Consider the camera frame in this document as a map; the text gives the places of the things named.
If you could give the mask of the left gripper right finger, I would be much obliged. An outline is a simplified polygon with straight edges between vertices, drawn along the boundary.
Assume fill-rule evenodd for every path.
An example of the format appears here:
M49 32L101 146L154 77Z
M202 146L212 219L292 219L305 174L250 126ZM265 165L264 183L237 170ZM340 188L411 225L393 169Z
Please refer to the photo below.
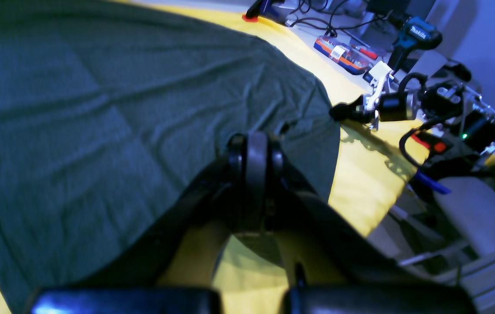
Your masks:
M385 257L321 199L266 133L256 134L256 169L267 204L265 229L277 241L290 284L408 284Z

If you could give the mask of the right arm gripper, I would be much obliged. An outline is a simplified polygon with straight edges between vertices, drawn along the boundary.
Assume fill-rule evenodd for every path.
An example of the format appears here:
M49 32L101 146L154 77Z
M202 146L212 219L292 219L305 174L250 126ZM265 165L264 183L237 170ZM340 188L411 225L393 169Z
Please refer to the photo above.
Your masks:
M329 109L329 116L337 122L351 120L367 124L371 131L377 131L380 122L416 119L416 94L399 90L393 74L385 62L377 62L364 75L372 88L371 93L362 95L362 102L337 103Z

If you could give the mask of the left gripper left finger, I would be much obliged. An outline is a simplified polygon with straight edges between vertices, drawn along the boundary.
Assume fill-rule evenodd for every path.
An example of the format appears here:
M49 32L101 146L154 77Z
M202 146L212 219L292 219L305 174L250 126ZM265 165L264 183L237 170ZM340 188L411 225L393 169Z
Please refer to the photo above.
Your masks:
M74 288L211 286L231 234L256 227L256 134L235 134L176 203L116 260Z

